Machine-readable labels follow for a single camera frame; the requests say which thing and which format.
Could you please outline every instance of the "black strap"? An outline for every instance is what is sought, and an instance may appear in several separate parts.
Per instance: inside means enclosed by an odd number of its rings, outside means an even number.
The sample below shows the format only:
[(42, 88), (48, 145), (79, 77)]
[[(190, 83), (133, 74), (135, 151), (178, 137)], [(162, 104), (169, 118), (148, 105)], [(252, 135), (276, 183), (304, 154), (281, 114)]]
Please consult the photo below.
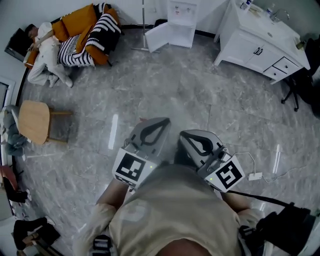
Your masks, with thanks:
[(289, 203), (282, 202), (280, 200), (277, 200), (277, 199), (274, 199), (274, 198), (265, 197), (265, 196), (261, 196), (261, 195), (246, 194), (246, 193), (241, 193), (241, 192), (237, 192), (237, 191), (233, 191), (233, 190), (229, 190), (227, 193), (234, 193), (234, 194), (238, 194), (238, 195), (241, 195), (241, 196), (255, 198), (255, 199), (258, 199), (258, 200), (261, 200), (261, 201), (265, 201), (265, 202), (276, 204), (276, 205), (283, 206), (283, 207), (287, 207), (287, 206), (290, 205)]

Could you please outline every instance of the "faucet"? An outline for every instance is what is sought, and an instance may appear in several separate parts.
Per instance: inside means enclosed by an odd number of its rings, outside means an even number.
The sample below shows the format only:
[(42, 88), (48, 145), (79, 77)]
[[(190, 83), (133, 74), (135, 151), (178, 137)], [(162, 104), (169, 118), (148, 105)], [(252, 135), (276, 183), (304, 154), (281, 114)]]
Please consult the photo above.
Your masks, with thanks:
[(273, 22), (275, 22), (275, 23), (277, 23), (277, 22), (280, 21), (280, 19), (277, 17), (280, 10), (283, 10), (283, 11), (286, 13), (286, 15), (287, 15), (287, 17), (288, 17), (288, 20), (289, 20), (289, 18), (290, 18), (289, 13), (288, 13), (285, 9), (279, 9), (279, 10), (277, 10), (274, 14), (272, 14), (272, 15), (270, 16), (270, 19), (271, 19)]

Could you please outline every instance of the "cabinet drawer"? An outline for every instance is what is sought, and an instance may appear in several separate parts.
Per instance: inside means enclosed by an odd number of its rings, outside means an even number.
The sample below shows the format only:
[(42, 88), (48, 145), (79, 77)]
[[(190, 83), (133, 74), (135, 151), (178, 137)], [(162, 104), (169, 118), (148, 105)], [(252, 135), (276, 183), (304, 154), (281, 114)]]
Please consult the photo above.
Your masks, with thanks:
[(281, 70), (275, 68), (274, 66), (269, 67), (263, 74), (267, 77), (270, 77), (274, 80), (279, 80), (285, 78), (287, 76), (286, 73), (282, 72)]
[(285, 72), (286, 74), (292, 74), (300, 69), (296, 64), (288, 60), (286, 57), (283, 57), (282, 59), (280, 59), (273, 66)]

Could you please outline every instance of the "black office chair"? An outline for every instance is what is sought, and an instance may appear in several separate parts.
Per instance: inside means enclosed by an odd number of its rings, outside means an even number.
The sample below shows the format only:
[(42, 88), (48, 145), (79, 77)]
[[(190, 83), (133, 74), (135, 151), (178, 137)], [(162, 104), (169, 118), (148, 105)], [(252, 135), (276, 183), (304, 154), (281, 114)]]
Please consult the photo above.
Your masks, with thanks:
[(284, 79), (284, 82), (290, 87), (290, 91), (287, 96), (281, 100), (281, 103), (285, 104), (286, 100), (290, 97), (291, 94), (293, 94), (296, 104), (296, 107), (294, 108), (295, 112), (297, 112), (299, 109), (297, 94), (300, 95), (301, 99), (304, 102), (312, 106), (316, 105), (316, 108), (318, 108), (317, 106), (319, 104), (320, 98), (320, 87), (315, 86), (312, 76), (320, 66), (319, 41), (319, 39), (316, 41), (314, 41), (313, 39), (309, 39), (305, 47), (305, 54), (310, 64), (310, 70), (302, 68), (294, 74), (290, 75), (288, 80)]

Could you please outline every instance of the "open cabinet door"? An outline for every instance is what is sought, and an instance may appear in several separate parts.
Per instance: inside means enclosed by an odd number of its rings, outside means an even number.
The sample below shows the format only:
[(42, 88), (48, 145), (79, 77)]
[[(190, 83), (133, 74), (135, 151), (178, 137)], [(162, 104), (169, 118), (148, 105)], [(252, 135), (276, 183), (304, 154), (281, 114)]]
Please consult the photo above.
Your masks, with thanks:
[(169, 24), (163, 23), (145, 33), (150, 53), (169, 43)]

